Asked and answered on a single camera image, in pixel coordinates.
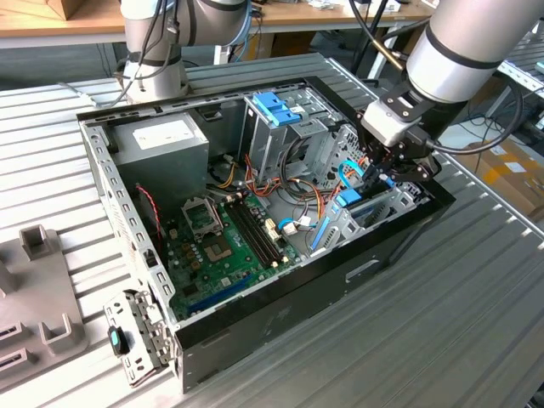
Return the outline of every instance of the green circuit board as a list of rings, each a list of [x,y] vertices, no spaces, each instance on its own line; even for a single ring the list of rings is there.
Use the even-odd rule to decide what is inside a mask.
[[[265,231],[264,220],[268,216],[257,198],[248,196],[244,203],[261,225],[260,228]],[[237,292],[265,281],[300,261],[297,251],[283,240],[279,240],[273,245],[280,253],[281,261],[276,267],[263,265],[224,205],[219,204],[216,209],[224,226],[223,233],[219,236],[207,235],[200,242],[195,241],[183,214],[168,223],[167,267],[176,290],[170,305],[180,319],[186,319]],[[203,214],[190,215],[202,220],[203,223],[206,221]]]

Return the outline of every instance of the wooden table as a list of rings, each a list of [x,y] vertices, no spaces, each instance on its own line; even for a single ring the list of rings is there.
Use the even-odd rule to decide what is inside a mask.
[[[379,26],[394,30],[424,19],[433,11],[420,0],[412,0],[412,4],[402,5],[398,13],[385,14]],[[359,27],[348,5],[335,5],[333,10],[318,10],[307,3],[272,2],[263,6],[263,12],[262,34]],[[372,17],[373,14],[369,14],[368,20],[372,21]],[[0,10],[0,48],[124,42],[124,28],[118,0],[87,0],[69,21]],[[257,29],[258,24],[254,20],[250,32]],[[226,47],[216,47],[214,63],[227,62],[228,53]],[[383,63],[384,59],[377,59],[371,76],[379,73]]]

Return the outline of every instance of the workbench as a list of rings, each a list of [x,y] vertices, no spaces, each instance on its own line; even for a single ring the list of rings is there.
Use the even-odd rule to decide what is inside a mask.
[[[396,30],[427,18],[434,10],[413,0],[402,5],[398,13],[385,13],[378,27]],[[318,10],[307,3],[268,2],[263,6],[260,34],[293,31],[321,31],[360,28],[349,5],[335,5],[333,10]],[[369,24],[374,15],[369,14]],[[253,20],[250,33],[258,23]],[[0,10],[0,48],[44,47],[87,43],[118,43],[125,41],[125,26],[118,0],[87,0],[68,21],[44,19],[28,14]],[[228,50],[216,47],[215,64],[227,62]],[[376,77],[385,59],[381,56],[371,70]]]
[[[318,76],[353,107],[375,97],[318,54],[188,70],[197,93]],[[73,84],[99,102],[109,79]],[[59,86],[0,93],[0,241],[59,232],[88,349],[0,395],[2,407],[521,407],[544,379],[544,234],[446,156],[456,197],[393,267],[182,395],[170,371],[127,385],[107,339],[105,301],[131,286],[100,204],[78,111]]]

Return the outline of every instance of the expansion slot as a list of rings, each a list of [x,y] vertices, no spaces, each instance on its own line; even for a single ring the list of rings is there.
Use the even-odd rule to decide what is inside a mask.
[[[214,304],[225,300],[226,298],[234,295],[235,293],[245,289],[247,283],[251,280],[251,278],[252,276],[248,275],[244,279],[238,280],[235,284],[223,289],[221,292],[214,293],[211,296],[208,296],[196,303],[191,304],[187,307],[187,312],[189,313],[189,315],[191,315],[199,310],[205,310],[210,306],[213,306]]]
[[[226,204],[224,208],[264,268],[281,261],[280,253],[243,201]]]

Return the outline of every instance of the blue plastic latch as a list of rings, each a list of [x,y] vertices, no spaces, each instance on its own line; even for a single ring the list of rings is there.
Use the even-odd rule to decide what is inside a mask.
[[[287,107],[284,100],[278,98],[273,92],[255,93],[253,103],[276,126],[284,126],[290,123],[300,122],[300,115],[293,113]]]
[[[360,194],[354,189],[340,191],[336,197],[336,201],[340,207],[346,207],[353,202],[359,201],[360,199]]]
[[[111,344],[113,344],[114,346],[116,346],[117,344],[119,344],[119,337],[117,336],[117,332],[116,332],[116,331],[112,331],[112,332],[111,332]]]

